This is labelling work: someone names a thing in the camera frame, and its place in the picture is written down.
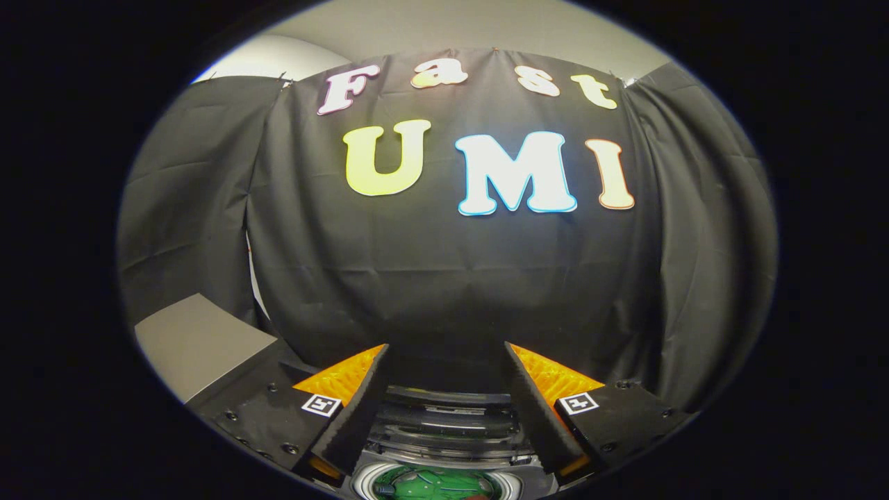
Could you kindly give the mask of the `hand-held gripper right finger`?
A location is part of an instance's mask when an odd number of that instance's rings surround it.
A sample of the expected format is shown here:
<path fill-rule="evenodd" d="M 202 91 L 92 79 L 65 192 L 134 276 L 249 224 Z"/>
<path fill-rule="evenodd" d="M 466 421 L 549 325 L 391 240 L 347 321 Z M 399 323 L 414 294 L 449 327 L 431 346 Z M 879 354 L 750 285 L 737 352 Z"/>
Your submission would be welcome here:
<path fill-rule="evenodd" d="M 695 414 L 622 379 L 603 383 L 511 342 L 503 373 L 520 424 L 546 474 L 612 474 L 683 429 Z"/>

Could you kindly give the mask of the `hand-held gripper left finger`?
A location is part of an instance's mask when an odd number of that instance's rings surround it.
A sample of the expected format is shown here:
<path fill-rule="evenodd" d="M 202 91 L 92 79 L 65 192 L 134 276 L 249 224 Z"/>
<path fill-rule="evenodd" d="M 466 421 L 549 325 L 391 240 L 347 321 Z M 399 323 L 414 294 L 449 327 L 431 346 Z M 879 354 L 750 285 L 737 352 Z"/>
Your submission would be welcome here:
<path fill-rule="evenodd" d="M 386 390 L 388 346 L 315 373 L 271 344 L 198 393 L 198 415 L 258 459 L 305 481 L 353 474 Z"/>

